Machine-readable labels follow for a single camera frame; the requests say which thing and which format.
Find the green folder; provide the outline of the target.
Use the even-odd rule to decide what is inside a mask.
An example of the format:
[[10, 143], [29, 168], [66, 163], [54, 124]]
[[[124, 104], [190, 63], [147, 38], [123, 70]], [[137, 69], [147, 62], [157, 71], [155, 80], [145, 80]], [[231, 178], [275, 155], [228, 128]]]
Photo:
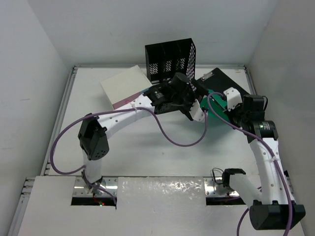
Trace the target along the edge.
[[[216, 115], [213, 114], [213, 112], [210, 110], [207, 97], [206, 96], [199, 96], [197, 98], [200, 108], [205, 108], [207, 110], [207, 123], [210, 123], [211, 118], [218, 118]], [[220, 95], [214, 94], [210, 98], [210, 104], [213, 108], [213, 110], [224, 120], [230, 122], [230, 119], [227, 115], [227, 101], [223, 99]]]

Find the black mesh file organizer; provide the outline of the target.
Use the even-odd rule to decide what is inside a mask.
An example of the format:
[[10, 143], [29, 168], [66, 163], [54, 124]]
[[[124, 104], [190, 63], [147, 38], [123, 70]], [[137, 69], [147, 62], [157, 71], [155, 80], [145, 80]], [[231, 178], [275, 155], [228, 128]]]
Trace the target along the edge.
[[191, 38], [145, 46], [146, 72], [151, 83], [159, 84], [180, 72], [195, 78], [196, 47]]

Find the white drawer box pastel drawers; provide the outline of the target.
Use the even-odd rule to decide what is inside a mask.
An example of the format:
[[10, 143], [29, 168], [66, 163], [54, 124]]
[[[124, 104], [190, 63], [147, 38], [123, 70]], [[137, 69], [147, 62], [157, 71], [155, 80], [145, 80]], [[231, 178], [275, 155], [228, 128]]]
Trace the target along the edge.
[[100, 81], [107, 100], [115, 110], [135, 100], [152, 86], [147, 76], [138, 65], [112, 77]]

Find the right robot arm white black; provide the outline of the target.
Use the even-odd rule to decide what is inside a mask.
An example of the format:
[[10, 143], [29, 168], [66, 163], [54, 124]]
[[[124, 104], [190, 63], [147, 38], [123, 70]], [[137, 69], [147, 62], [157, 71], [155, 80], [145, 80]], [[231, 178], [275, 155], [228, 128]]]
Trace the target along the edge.
[[263, 96], [226, 93], [227, 114], [234, 127], [245, 132], [254, 154], [261, 190], [242, 169], [225, 169], [222, 183], [238, 192], [248, 206], [250, 221], [256, 230], [284, 230], [288, 234], [306, 215], [303, 205], [296, 203], [287, 185], [280, 155], [276, 125], [265, 119]]

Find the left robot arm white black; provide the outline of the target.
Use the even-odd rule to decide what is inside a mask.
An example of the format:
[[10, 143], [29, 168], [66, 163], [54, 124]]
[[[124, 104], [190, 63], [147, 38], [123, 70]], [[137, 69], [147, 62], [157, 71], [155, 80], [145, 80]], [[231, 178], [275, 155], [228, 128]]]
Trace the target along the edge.
[[206, 122], [207, 109], [200, 103], [208, 94], [208, 89], [199, 81], [177, 72], [169, 81], [149, 87], [118, 109], [86, 115], [78, 134], [84, 153], [82, 176], [85, 182], [101, 182], [101, 160], [109, 152], [109, 138], [119, 130], [149, 115], [156, 118], [174, 111], [180, 111], [191, 121]]

